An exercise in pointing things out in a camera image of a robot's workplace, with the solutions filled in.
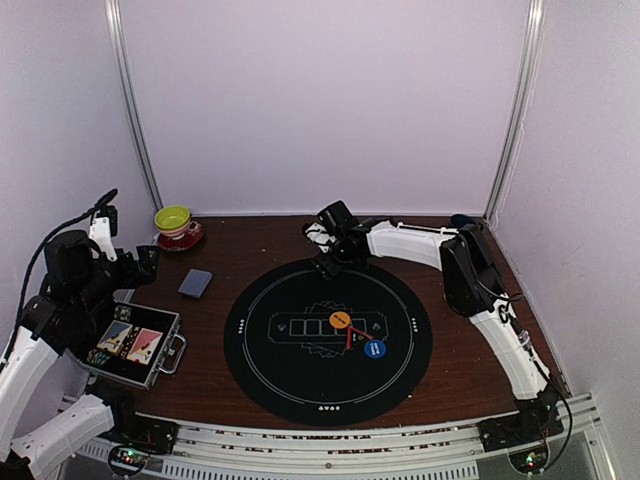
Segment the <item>orange round blind button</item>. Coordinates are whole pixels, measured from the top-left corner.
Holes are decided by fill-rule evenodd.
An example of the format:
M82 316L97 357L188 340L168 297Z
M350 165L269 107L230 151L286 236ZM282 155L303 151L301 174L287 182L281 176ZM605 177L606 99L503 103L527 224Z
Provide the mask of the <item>orange round blind button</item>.
M351 325L352 319L351 316L344 311L335 311L329 316L329 323L336 330L343 330Z

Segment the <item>red black triangle marker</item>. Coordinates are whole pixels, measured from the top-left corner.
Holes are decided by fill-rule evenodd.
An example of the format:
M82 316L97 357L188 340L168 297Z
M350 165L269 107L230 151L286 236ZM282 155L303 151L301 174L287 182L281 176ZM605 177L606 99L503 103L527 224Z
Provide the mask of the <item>red black triangle marker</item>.
M351 351L356 348L357 345L369 342L373 340L374 337L361 331L352 326L349 326L346 329L347 341L346 341L346 350Z

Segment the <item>blue round blind button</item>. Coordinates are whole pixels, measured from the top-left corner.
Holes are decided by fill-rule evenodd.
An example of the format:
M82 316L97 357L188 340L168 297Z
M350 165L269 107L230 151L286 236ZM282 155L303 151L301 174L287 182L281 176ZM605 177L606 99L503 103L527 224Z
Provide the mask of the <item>blue round blind button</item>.
M364 345L364 353L371 359L379 359L386 355L386 344L378 339L371 339Z

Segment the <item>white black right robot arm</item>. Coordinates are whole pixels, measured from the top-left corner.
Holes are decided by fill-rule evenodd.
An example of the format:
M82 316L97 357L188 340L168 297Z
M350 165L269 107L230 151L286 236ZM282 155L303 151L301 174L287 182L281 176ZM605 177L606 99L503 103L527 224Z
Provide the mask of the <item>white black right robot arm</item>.
M504 369L518 410L505 430L530 442L562 424L562 393L521 326L502 283L482 226L454 215L446 227L423 227L390 218L356 218L343 201L317 215L304 234L320 250L314 263L330 279L371 257L394 258L433 267L442 274L450 309L480 331Z

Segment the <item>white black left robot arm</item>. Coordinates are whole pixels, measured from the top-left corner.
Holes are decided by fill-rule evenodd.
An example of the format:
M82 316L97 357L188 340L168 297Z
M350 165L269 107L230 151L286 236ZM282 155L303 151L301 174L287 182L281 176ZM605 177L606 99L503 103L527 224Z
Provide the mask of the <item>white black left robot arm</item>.
M95 437L110 432L123 444L153 440L136 415L132 395L95 383L66 412L17 436L20 417L36 387L66 352L95 346L113 319L113 294L152 284L160 250L116 249L109 235L52 231L38 245L47 272L37 295L21 299L1 361L1 476L44 479Z

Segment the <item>blue playing card deck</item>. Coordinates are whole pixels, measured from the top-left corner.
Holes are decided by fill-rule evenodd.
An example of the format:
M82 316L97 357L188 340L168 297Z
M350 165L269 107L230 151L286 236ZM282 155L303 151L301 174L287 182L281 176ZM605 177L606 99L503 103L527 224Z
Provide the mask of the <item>blue playing card deck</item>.
M178 292L187 297L201 298L212 279L213 274L209 271L190 269L178 288Z

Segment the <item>green bowl on red saucer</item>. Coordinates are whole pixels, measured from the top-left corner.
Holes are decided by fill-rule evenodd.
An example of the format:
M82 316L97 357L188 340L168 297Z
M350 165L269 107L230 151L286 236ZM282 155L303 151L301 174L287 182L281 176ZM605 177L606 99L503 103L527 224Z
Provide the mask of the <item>green bowl on red saucer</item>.
M181 205L160 209L154 217L158 231L158 246L167 252L181 252L198 245L204 238L204 228L190 210Z

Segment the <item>red card box in case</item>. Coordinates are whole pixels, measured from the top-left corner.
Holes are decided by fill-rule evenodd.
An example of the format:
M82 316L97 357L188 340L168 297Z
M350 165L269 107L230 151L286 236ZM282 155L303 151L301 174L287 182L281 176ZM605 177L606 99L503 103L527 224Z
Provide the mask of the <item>red card box in case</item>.
M128 361L148 365L158 347L163 334L159 331L143 328L138 333L126 359Z

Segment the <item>aluminium poker case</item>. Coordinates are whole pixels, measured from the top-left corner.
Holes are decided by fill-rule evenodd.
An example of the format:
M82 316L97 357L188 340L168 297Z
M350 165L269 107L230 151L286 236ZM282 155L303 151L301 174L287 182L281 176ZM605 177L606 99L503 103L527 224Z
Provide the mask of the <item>aluminium poker case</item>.
M116 301L97 333L73 349L94 375L148 390L159 375L173 375L187 349L179 313Z

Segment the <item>blue card box in case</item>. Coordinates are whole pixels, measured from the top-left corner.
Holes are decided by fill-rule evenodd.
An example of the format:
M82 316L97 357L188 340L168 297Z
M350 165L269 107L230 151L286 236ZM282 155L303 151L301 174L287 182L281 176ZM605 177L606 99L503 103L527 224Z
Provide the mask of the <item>blue card box in case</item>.
M119 354L131 329L130 323L114 320L97 343L96 348L112 355Z

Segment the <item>round black poker mat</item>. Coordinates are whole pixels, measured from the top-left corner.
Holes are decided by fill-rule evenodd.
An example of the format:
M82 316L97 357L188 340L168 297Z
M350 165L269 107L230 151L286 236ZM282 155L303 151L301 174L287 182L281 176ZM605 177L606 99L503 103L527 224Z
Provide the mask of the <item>round black poker mat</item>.
M386 344L371 359L364 345L346 350L350 326ZM369 266L323 279L308 259L279 266L252 282L232 306L224 352L232 377L257 405L285 420L342 427L400 405L429 366L433 334L417 295L388 271Z

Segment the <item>dark blue enamel mug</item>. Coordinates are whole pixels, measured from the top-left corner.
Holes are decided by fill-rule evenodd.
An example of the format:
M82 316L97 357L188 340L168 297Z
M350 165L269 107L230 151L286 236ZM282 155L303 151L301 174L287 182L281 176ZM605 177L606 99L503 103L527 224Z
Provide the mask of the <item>dark blue enamel mug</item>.
M474 223L475 223L475 220L472 217L464 214L454 214L450 217L450 224L454 228L461 228L464 225L474 224Z

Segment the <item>aluminium front rail frame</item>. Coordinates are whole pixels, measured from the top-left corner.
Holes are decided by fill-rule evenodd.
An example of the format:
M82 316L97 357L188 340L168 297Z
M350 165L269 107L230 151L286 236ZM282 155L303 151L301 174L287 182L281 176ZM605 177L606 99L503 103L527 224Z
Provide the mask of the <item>aluminium front rail frame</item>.
M548 453L546 479L615 479L617 465L588 394L559 410L561 434L487 451L479 424L504 417L496 396L417 389L374 420L340 428L279 419L237 389L172 399L139 395L139 411L178 426L174 449L153 456L144 479L522 479L534 453Z

